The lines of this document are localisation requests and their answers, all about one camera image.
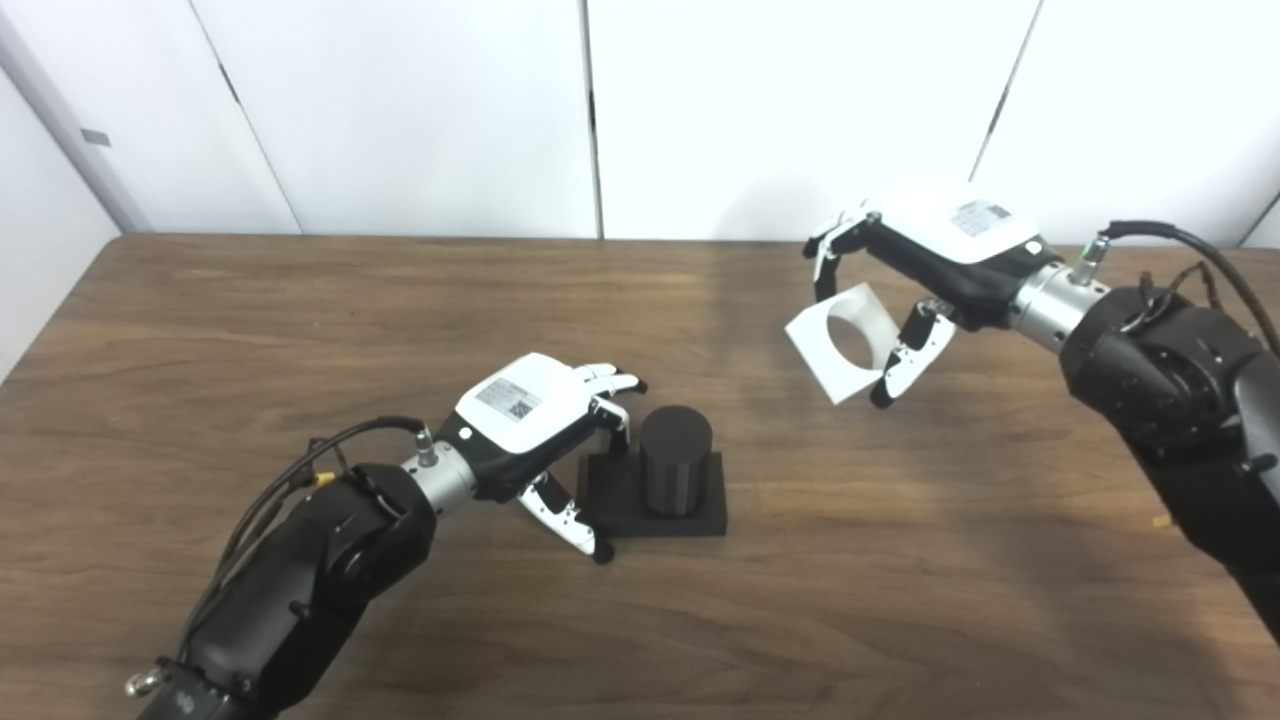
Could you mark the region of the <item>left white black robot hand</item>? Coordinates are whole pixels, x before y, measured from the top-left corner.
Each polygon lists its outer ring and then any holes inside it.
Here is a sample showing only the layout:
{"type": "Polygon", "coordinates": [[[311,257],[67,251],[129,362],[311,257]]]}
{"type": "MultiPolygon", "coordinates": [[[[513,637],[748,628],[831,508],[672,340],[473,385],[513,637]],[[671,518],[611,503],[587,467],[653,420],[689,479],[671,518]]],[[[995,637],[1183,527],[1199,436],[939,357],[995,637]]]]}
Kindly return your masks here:
{"type": "Polygon", "coordinates": [[[436,434],[442,457],[461,468],[470,498],[518,501],[544,527],[598,565],[612,543],[585,520],[552,468],[593,438],[609,433],[608,452],[631,439],[628,411],[617,395],[648,392],[640,377],[609,363],[571,366],[525,354],[465,392],[436,434]]]}

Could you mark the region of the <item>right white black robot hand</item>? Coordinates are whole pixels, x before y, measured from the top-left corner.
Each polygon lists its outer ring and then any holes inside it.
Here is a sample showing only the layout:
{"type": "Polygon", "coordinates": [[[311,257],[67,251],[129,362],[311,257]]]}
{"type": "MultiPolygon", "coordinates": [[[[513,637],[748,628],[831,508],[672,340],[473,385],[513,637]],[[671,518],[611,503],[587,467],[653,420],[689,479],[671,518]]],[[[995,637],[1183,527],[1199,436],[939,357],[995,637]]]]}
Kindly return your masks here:
{"type": "Polygon", "coordinates": [[[870,401],[891,407],[913,379],[905,369],[943,323],[966,331],[1009,329],[1018,293],[1062,258],[1032,222],[982,197],[951,201],[868,200],[815,231],[801,254],[814,263],[815,299],[835,296],[844,256],[865,251],[928,297],[916,302],[899,333],[870,401]]]}

